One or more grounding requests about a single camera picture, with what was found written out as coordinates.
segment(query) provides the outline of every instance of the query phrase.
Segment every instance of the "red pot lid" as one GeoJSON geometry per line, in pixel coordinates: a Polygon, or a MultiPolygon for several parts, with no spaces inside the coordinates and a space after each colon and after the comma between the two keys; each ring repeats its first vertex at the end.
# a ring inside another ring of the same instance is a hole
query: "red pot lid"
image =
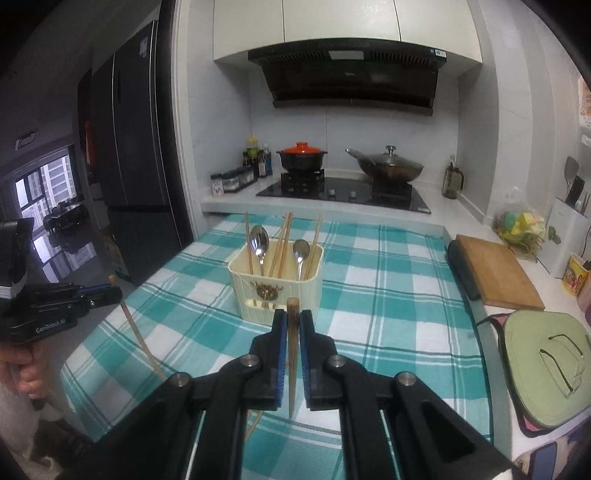
{"type": "Polygon", "coordinates": [[[322,150],[315,147],[309,147],[308,142],[297,142],[295,147],[286,148],[284,153],[320,153],[322,150]]]}

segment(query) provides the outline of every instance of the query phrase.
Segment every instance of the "cutting board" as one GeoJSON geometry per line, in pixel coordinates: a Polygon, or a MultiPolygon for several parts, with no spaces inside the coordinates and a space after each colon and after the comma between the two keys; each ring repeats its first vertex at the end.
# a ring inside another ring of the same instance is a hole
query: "cutting board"
{"type": "Polygon", "coordinates": [[[515,310],[545,309],[538,291],[509,247],[465,235],[458,235],[456,240],[485,305],[515,310]]]}

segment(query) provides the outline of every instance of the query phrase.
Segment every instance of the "seasoning container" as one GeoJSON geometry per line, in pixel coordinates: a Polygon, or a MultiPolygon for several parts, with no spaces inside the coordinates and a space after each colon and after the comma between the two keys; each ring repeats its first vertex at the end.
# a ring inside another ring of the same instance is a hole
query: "seasoning container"
{"type": "Polygon", "coordinates": [[[258,138],[250,137],[246,145],[246,154],[250,158],[257,158],[258,156],[258,138]]]}
{"type": "Polygon", "coordinates": [[[265,165],[265,157],[263,155],[263,151],[259,150],[258,153],[258,169],[259,169],[259,178],[264,179],[267,176],[267,168],[265,165]]]}
{"type": "Polygon", "coordinates": [[[212,195],[219,197],[223,195],[223,179],[221,173],[214,173],[209,176],[212,179],[212,195]]]}
{"type": "Polygon", "coordinates": [[[272,157],[271,157],[271,149],[269,148],[269,144],[266,143],[263,145],[262,155],[265,159],[265,173],[267,177],[271,177],[273,175],[273,165],[272,165],[272,157]]]}
{"type": "Polygon", "coordinates": [[[222,184],[224,193],[233,193],[240,190],[240,177],[238,169],[230,170],[222,174],[222,184]]]}
{"type": "Polygon", "coordinates": [[[261,169],[259,166],[259,148],[258,148],[258,139],[254,137],[250,137],[246,144],[246,150],[242,153],[243,160],[242,166],[243,167],[252,167],[252,172],[254,173],[255,178],[259,178],[261,169]]]}
{"type": "Polygon", "coordinates": [[[255,180],[254,172],[252,167],[242,167],[238,169],[239,185],[245,187],[255,180]]]}

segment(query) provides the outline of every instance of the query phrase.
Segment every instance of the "human hand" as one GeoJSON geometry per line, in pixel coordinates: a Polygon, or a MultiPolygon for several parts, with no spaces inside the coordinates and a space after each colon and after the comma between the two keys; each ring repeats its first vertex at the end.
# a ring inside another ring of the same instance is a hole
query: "human hand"
{"type": "Polygon", "coordinates": [[[32,347],[15,347],[0,343],[0,382],[6,385],[15,395],[23,392],[29,398],[44,398],[49,395],[48,355],[43,343],[35,343],[32,347]],[[12,379],[10,364],[20,368],[21,379],[15,385],[12,379]]]}

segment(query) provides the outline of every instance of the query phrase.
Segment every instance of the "white cabinet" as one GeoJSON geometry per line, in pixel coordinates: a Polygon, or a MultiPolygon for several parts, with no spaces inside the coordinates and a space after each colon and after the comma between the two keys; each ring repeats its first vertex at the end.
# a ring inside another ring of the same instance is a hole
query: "white cabinet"
{"type": "Polygon", "coordinates": [[[394,0],[283,0],[283,21],[285,41],[333,37],[400,40],[394,0]]]}
{"type": "Polygon", "coordinates": [[[482,62],[478,35],[466,0],[395,0],[395,3],[400,40],[482,62]]]}
{"type": "Polygon", "coordinates": [[[215,0],[214,60],[283,41],[281,0],[215,0]]]}

